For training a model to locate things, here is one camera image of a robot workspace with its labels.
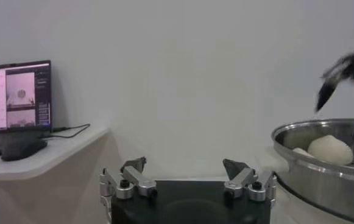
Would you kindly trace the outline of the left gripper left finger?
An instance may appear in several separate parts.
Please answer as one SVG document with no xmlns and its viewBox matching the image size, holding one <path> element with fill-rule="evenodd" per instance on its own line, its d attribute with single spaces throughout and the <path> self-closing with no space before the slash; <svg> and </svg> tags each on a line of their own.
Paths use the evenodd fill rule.
<svg viewBox="0 0 354 224">
<path fill-rule="evenodd" d="M 154 199 L 157 197 L 157 183 L 143 175 L 147 159 L 142 156 L 126 161 L 117 172 L 103 168 L 99 175 L 101 203 L 111 210 L 112 199 L 130 200 L 135 194 Z"/>
</svg>

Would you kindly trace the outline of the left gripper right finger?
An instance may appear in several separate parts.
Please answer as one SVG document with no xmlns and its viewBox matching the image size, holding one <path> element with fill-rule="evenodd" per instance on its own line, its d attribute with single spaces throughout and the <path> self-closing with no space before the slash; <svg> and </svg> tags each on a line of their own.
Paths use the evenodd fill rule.
<svg viewBox="0 0 354 224">
<path fill-rule="evenodd" d="M 224 197 L 227 201 L 241 198 L 244 194 L 251 201 L 275 201 L 277 177 L 270 170 L 257 173 L 246 163 L 230 159 L 222 160 L 229 180 L 224 183 Z"/>
</svg>

